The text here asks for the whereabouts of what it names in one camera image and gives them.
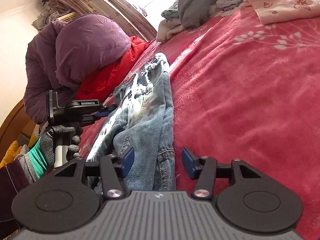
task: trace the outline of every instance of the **yellow glove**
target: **yellow glove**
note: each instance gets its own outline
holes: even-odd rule
[[[7,166],[8,163],[13,162],[15,156],[17,156],[21,151],[22,146],[18,147],[18,142],[14,141],[10,146],[5,156],[3,157],[0,168]]]

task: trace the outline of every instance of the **pink cloth with print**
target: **pink cloth with print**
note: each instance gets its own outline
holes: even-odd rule
[[[262,24],[313,18],[320,15],[320,0],[247,0]]]
[[[153,42],[126,80],[157,52],[171,66],[177,189],[195,185],[181,163],[183,147],[221,163],[243,159],[300,196],[297,232],[318,239],[320,17],[263,26],[253,7],[241,7]],[[84,128],[82,156],[104,120]],[[227,185],[216,180],[216,192]]]

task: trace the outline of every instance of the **curtain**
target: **curtain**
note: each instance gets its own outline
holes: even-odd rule
[[[145,41],[153,40],[157,31],[126,0],[49,0],[52,8],[63,7],[79,14],[100,14],[115,21],[128,36],[137,36]]]

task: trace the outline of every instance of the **green glove cuff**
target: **green glove cuff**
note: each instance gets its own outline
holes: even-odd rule
[[[45,171],[47,170],[48,163],[46,158],[44,157],[44,153],[41,151],[40,148],[40,140],[33,146],[31,150],[28,152],[30,161],[33,165],[33,168],[40,179]]]

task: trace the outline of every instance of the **gray pants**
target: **gray pants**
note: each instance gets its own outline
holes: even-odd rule
[[[140,74],[114,91],[118,108],[106,119],[87,161],[131,145],[135,160],[124,179],[128,189],[174,190],[173,103],[169,64],[157,53]]]

